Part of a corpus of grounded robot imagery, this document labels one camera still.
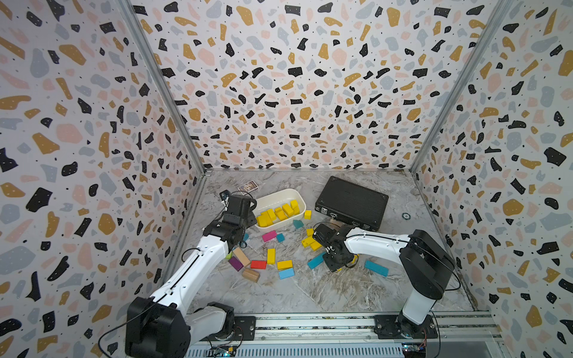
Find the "long yellow block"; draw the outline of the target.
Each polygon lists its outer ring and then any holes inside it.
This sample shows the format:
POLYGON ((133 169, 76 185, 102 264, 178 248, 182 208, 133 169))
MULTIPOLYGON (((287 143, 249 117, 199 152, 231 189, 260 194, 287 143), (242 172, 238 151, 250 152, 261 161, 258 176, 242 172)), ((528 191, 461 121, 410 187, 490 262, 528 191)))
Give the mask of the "long yellow block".
POLYGON ((268 226, 273 225, 273 220, 267 212, 262 212, 261 215, 257 217, 257 221, 258 226, 261 228, 267 228, 268 226))

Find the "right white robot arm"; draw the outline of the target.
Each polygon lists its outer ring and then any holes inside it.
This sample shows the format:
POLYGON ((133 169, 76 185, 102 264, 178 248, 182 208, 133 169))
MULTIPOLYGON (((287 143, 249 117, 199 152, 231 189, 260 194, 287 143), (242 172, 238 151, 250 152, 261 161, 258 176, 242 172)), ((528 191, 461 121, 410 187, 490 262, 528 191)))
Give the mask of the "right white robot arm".
POLYGON ((428 233, 416 230, 410 235, 382 234, 349 225, 336 229, 320 224, 314 230, 313 239, 325 248, 323 260, 332 272, 349 268, 360 254, 401 265, 413 291, 395 322, 382 328, 406 337, 429 332, 424 325, 454 277, 455 264, 428 233))

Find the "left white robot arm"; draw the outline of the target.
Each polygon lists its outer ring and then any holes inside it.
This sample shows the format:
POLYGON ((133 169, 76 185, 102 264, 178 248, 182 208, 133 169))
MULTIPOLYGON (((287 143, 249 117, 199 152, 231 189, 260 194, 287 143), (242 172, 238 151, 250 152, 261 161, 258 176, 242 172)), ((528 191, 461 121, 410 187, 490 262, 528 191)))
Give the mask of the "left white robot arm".
POLYGON ((210 273, 238 248, 255 225, 257 202, 243 192, 224 191, 225 208, 203 231, 189 257, 149 298, 128 307, 125 353, 129 357, 184 357, 201 340, 230 340, 237 335, 234 308, 211 302, 188 310, 210 273))

